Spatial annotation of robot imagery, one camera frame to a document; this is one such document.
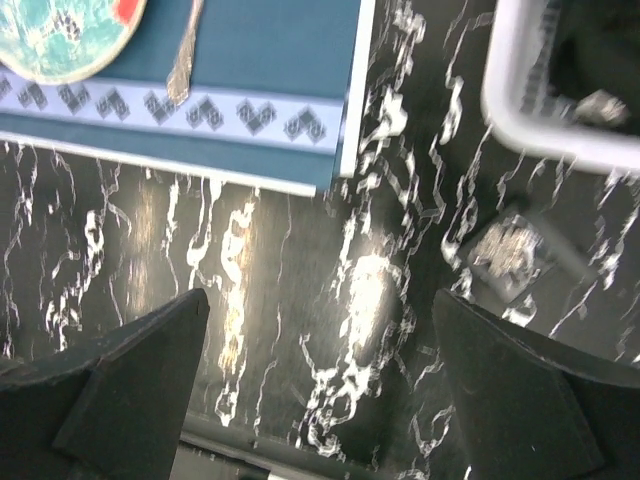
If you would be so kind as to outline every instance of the white plastic tray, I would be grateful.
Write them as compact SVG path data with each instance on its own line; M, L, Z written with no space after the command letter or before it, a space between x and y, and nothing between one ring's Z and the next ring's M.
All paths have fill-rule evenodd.
M574 104L548 94L560 0L498 0L482 110L505 146L594 172L640 172L640 138L571 123Z

